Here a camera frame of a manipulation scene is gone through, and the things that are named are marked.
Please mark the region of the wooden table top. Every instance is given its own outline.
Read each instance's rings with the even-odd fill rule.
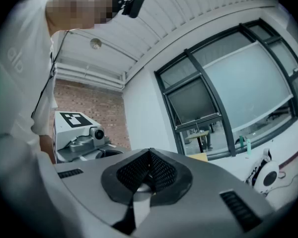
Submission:
[[[204,137],[204,136],[207,136],[208,134],[209,134],[209,131],[208,131],[208,130],[206,130],[206,131],[204,131],[204,132],[202,132],[202,133],[201,133],[201,132],[193,133],[193,134],[187,136],[187,137],[185,138],[185,140],[186,140],[186,139],[198,138],[198,137]]]

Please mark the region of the white wall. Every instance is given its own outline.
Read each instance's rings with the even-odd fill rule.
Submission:
[[[154,147],[177,152],[166,107],[153,72],[182,53],[185,48],[190,48],[238,23],[260,17],[274,27],[298,55],[298,43],[286,31],[289,17],[278,9],[246,9],[206,22],[155,56],[124,89],[127,128],[132,149]],[[298,121],[272,141],[253,149],[250,158],[239,154],[234,158],[215,160],[212,163],[227,169],[240,179],[245,179],[264,148],[271,149],[274,160],[279,164],[286,161],[298,150]]]

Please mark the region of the vent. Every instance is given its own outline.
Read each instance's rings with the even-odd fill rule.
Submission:
[[[81,169],[73,169],[73,170],[68,170],[68,171],[64,171],[64,172],[59,172],[58,175],[61,179],[63,179],[66,177],[76,176],[81,173],[83,173],[83,171]]]
[[[221,193],[220,196],[245,232],[261,223],[261,220],[234,191]]]

